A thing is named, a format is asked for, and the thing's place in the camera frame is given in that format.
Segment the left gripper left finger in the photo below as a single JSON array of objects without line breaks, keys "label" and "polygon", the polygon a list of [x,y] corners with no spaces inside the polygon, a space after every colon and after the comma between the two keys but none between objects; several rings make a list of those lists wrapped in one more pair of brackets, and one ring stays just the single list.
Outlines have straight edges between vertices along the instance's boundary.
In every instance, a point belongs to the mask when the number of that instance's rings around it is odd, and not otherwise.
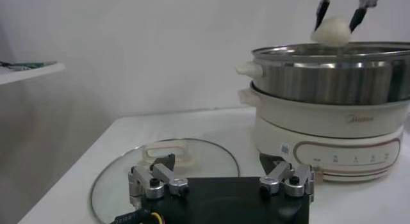
[{"label": "left gripper left finger", "polygon": [[176,156],[169,154],[159,157],[149,167],[132,166],[128,173],[130,201],[146,197],[159,200],[165,196],[165,188],[173,196],[186,197],[189,183],[186,177],[174,173]]}]

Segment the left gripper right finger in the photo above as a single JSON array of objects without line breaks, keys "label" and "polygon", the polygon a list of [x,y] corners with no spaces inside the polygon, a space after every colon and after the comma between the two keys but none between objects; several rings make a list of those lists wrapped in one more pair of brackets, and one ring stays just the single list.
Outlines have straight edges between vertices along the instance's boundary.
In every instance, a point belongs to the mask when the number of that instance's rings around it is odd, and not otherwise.
[{"label": "left gripper right finger", "polygon": [[291,163],[277,156],[259,155],[265,175],[259,178],[261,190],[269,195],[276,195],[279,190],[293,198],[307,196],[314,201],[314,171],[310,165],[294,167]]}]

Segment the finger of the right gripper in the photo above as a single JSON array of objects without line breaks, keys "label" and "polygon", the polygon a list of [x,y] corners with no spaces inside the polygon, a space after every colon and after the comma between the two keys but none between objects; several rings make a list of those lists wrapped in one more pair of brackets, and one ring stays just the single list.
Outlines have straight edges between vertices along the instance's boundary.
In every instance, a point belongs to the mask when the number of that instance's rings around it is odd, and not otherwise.
[{"label": "finger of the right gripper", "polygon": [[327,9],[330,5],[330,0],[320,0],[320,3],[318,5],[317,11],[316,11],[316,23],[315,23],[315,30],[318,29],[318,27],[321,25],[325,14],[327,13]]},{"label": "finger of the right gripper", "polygon": [[350,21],[349,28],[353,33],[354,30],[362,23],[369,8],[375,8],[379,0],[359,0],[359,7],[355,10]]}]

